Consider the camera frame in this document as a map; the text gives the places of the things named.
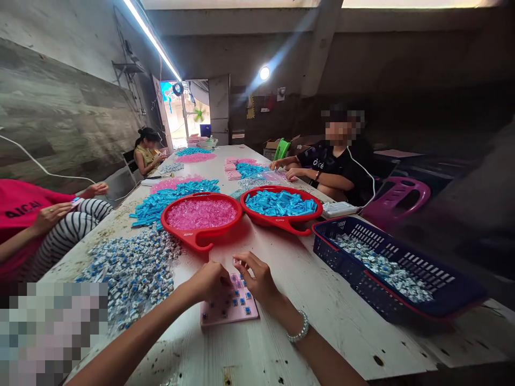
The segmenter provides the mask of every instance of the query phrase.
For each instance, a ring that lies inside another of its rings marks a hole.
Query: white table
[[[221,193],[239,189],[238,181],[228,181],[225,157],[254,158],[268,162],[246,146],[222,146],[217,158],[185,164],[176,176],[199,174],[219,179]],[[328,197],[299,181],[298,187],[322,201]],[[135,206],[150,194],[149,187],[137,188],[41,281],[73,281],[91,262],[87,252],[100,239],[137,234],[128,217]],[[314,237],[295,237],[278,228],[254,225],[244,216],[238,237],[222,237],[209,254],[230,272],[232,254],[251,250],[269,264],[278,288],[294,305],[303,309],[311,324],[367,380],[423,373],[439,364],[449,367],[506,361],[515,354],[515,313],[489,300],[488,308],[477,308],[458,318],[455,331],[436,337],[421,337],[389,324],[363,301],[337,273],[312,250]],[[186,281],[202,265],[190,250],[180,257],[174,271],[176,285]],[[128,384],[149,385],[264,385],[277,384],[281,377],[287,385],[318,384],[313,373],[290,345],[284,330],[259,306],[258,320],[200,328],[200,305],[186,311],[166,330],[140,363]],[[91,360],[95,349],[74,370]]]

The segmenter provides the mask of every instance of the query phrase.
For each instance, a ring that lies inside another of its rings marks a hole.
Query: blue container
[[[355,217],[340,217],[313,225],[315,252],[333,271],[349,282],[368,304],[385,320],[395,324],[411,324],[416,319],[449,321],[487,299],[486,290],[439,261],[407,247],[389,234]],[[395,261],[423,281],[434,300],[413,303],[369,271],[353,255],[330,240],[339,234],[352,235],[372,247],[377,254]]]
[[[211,125],[200,125],[200,136],[211,137]]]

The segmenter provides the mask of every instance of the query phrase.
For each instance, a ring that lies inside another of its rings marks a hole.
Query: red plastic bowl
[[[166,219],[168,218],[168,212],[176,206],[179,205],[180,202],[184,200],[209,200],[209,201],[227,201],[231,203],[233,208],[236,210],[236,217],[234,220],[232,220],[230,223],[221,226],[221,227],[215,227],[215,228],[204,228],[204,229],[191,229],[191,230],[184,230],[184,229],[175,229],[174,227],[170,226]],[[241,210],[241,206],[234,198],[220,194],[220,193],[212,193],[212,192],[200,192],[200,193],[194,193],[192,195],[179,198],[177,201],[171,203],[169,206],[167,206],[164,211],[161,214],[161,224],[163,225],[163,228],[176,236],[177,238],[181,239],[184,243],[188,244],[191,248],[196,250],[197,252],[208,252],[210,251],[215,245],[213,243],[210,243],[206,247],[201,247],[198,245],[198,238],[199,237],[212,237],[212,236],[220,236],[224,233],[228,232],[229,229],[231,229],[240,219],[241,216],[243,216],[243,210]]]
[[[258,194],[261,190],[268,190],[270,192],[274,193],[280,193],[283,190],[287,191],[288,193],[292,194],[299,194],[302,200],[309,200],[312,199],[317,204],[317,210],[313,214],[307,214],[305,216],[282,216],[282,217],[276,217],[276,216],[265,216],[264,214],[260,214],[257,212],[254,212],[252,209],[249,209],[247,205],[245,205],[245,199],[247,196],[255,196]],[[291,224],[300,223],[300,222],[306,222],[314,220],[320,215],[322,215],[322,203],[318,198],[315,196],[310,195],[307,192],[304,192],[302,190],[297,190],[293,188],[286,188],[280,185],[273,185],[273,186],[264,186],[259,188],[251,189],[241,195],[240,198],[240,204],[247,213],[247,215],[251,218],[251,220],[262,226],[276,226],[278,228],[282,228],[290,233],[293,233],[297,236],[309,236],[311,234],[310,229],[306,229],[305,231],[298,231],[295,228],[291,226]]]

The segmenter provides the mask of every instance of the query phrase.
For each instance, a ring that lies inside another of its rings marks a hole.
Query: white power strip
[[[325,203],[322,207],[322,216],[325,218],[346,216],[347,214],[354,214],[359,210],[359,207],[346,202]]]

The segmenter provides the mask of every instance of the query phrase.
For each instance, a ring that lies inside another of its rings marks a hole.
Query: fluorescent light
[[[259,71],[259,77],[262,79],[262,80],[267,80],[268,77],[270,76],[270,69],[268,67],[263,67],[260,71]]]
[[[170,68],[170,70],[172,70],[173,74],[177,78],[177,81],[182,81],[182,78],[179,76],[179,73],[174,68],[174,66],[172,66],[172,63],[168,59],[168,56],[166,56],[166,54],[161,49],[161,46],[158,44],[156,38],[154,38],[154,36],[150,33],[149,28],[147,27],[147,25],[145,24],[145,22],[143,21],[143,19],[139,15],[139,13],[136,10],[136,8],[134,8],[132,2],[130,0],[123,0],[123,2],[129,8],[129,10],[133,14],[133,16],[136,18],[136,21],[138,22],[139,26],[141,27],[141,29],[145,33],[146,37],[149,38],[149,40],[152,42],[152,44],[156,48],[157,52],[159,52],[159,55],[161,55],[161,58],[163,58],[165,63],[168,65],[168,68]]]

